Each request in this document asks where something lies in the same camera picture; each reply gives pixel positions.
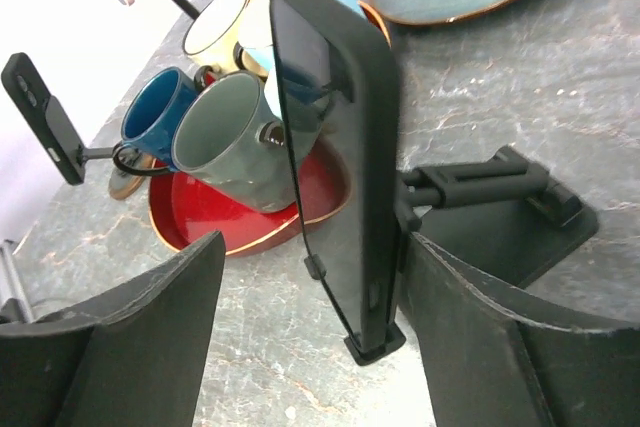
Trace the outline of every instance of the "brown coaster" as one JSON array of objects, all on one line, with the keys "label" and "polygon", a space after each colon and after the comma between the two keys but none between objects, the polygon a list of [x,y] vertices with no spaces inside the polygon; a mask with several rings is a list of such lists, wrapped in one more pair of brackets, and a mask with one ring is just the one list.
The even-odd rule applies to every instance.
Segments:
[{"label": "brown coaster", "polygon": [[[122,154],[126,165],[136,169],[150,169],[154,158],[137,150],[127,150]],[[109,195],[115,200],[124,200],[133,194],[144,182],[144,177],[127,174],[114,167],[109,179]]]}]

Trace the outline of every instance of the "white backdrop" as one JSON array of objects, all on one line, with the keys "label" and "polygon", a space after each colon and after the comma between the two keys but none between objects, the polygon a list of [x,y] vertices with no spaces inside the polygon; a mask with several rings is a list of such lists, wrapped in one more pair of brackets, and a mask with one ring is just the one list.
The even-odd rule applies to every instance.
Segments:
[{"label": "white backdrop", "polygon": [[[89,143],[179,14],[170,0],[0,0],[0,69],[26,52]],[[0,119],[0,241],[20,240],[63,180],[4,89]]]}]

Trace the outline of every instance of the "tabletop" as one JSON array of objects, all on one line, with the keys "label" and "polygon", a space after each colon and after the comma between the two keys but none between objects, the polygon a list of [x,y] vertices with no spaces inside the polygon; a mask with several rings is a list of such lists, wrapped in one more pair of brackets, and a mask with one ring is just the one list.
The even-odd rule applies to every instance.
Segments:
[{"label": "tabletop", "polygon": [[[210,0],[195,0],[204,7]],[[129,102],[155,73],[195,66],[182,16],[94,145],[119,138]],[[394,27],[404,98],[399,167],[480,161],[513,144],[551,168],[598,211],[596,236],[528,291],[640,321],[640,3],[519,0],[438,28]],[[44,314],[153,268],[172,253],[156,237],[146,189],[111,200],[108,162],[63,186],[16,254]],[[303,266],[300,238],[227,260],[197,426],[433,426],[417,341],[367,368]]]}]

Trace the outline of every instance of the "red tray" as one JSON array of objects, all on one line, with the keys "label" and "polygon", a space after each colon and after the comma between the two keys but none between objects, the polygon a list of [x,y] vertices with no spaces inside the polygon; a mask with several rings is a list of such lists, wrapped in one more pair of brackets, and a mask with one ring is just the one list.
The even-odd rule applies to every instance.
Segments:
[{"label": "red tray", "polygon": [[[300,167],[299,175],[301,195],[310,206],[305,211],[307,228],[328,219],[348,201],[347,170],[322,137]],[[182,172],[151,178],[149,216],[154,230],[170,249],[182,250],[218,230],[230,257],[263,252],[301,230],[295,203],[280,212],[261,214]]]}]

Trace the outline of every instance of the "phone camera lens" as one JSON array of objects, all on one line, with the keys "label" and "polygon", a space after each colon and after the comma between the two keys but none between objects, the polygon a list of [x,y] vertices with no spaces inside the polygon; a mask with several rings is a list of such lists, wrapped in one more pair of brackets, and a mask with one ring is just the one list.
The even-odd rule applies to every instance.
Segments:
[{"label": "phone camera lens", "polygon": [[26,92],[29,90],[29,86],[27,85],[27,81],[24,80],[24,77],[22,77],[21,75],[18,76],[18,85],[20,86],[20,88],[22,89],[23,92]]},{"label": "phone camera lens", "polygon": [[37,107],[38,106],[38,100],[36,99],[36,96],[33,95],[33,92],[31,92],[31,91],[27,92],[27,99],[29,99],[29,103],[33,107]]}]

